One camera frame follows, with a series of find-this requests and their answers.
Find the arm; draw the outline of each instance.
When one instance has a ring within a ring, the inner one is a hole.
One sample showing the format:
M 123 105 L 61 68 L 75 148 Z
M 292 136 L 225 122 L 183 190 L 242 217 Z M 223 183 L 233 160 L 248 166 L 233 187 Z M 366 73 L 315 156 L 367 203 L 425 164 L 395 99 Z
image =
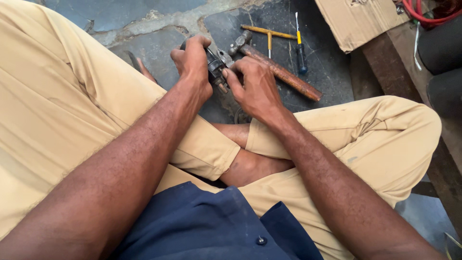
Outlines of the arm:
M 0 242 L 0 259 L 98 259 L 118 245 L 154 194 L 202 104 L 212 95 L 195 36 L 173 50 L 180 80 L 139 120 L 84 161 Z
M 360 177 L 312 136 L 280 100 L 274 76 L 244 58 L 227 81 L 243 109 L 281 141 L 316 208 L 335 236 L 359 259 L 444 259 Z

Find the hammer head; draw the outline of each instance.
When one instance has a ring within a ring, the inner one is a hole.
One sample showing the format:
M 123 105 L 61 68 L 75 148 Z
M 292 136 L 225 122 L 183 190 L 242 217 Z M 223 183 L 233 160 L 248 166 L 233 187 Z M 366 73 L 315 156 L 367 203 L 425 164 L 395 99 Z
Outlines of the hammer head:
M 252 39 L 252 33 L 249 30 L 244 30 L 244 32 L 239 36 L 235 43 L 231 45 L 231 48 L 228 51 L 228 54 L 234 56 L 246 43 Z

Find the shirt button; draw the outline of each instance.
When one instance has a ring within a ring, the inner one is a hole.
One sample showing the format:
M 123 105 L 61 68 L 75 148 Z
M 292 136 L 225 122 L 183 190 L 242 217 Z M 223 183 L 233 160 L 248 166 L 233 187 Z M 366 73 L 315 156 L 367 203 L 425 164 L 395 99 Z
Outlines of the shirt button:
M 266 237 L 258 236 L 256 244 L 259 245 L 259 246 L 264 246 L 264 245 L 266 245 L 267 242 L 268 242 L 268 239 L 266 239 Z

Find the forearm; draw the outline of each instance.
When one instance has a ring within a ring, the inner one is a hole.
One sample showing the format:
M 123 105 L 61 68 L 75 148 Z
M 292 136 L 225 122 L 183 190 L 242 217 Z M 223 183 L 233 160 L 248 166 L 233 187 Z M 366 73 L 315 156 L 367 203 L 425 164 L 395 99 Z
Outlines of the forearm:
M 0 243 L 1 258 L 95 259 L 110 252 L 154 194 L 204 101 L 189 84 L 195 82 L 180 80 L 64 178 Z M 28 250 L 20 255 L 19 247 Z
M 264 123 L 291 156 L 327 226 L 356 257 L 443 258 L 289 111 Z

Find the red hose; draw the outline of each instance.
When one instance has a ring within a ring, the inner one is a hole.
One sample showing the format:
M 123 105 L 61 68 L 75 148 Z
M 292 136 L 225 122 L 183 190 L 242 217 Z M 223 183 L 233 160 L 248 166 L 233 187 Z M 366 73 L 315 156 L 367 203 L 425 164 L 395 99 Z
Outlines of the red hose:
M 412 7 L 412 0 L 403 0 L 403 5 L 404 7 L 406 8 L 406 10 L 414 17 L 416 18 L 418 21 L 422 22 L 422 23 L 429 23 L 429 24 L 433 24 L 433 25 L 442 25 L 443 23 L 457 17 L 459 14 L 462 14 L 462 9 L 457 11 L 456 13 L 453 13 L 452 15 L 448 16 L 448 17 L 444 17 L 444 18 L 440 18 L 440 19 L 428 19 L 428 18 L 425 18 L 423 17 L 422 15 L 416 13 L 416 11 L 414 11 L 413 7 Z M 422 13 L 422 7 L 421 7 L 421 2 L 420 0 L 417 0 L 417 12 L 420 12 Z

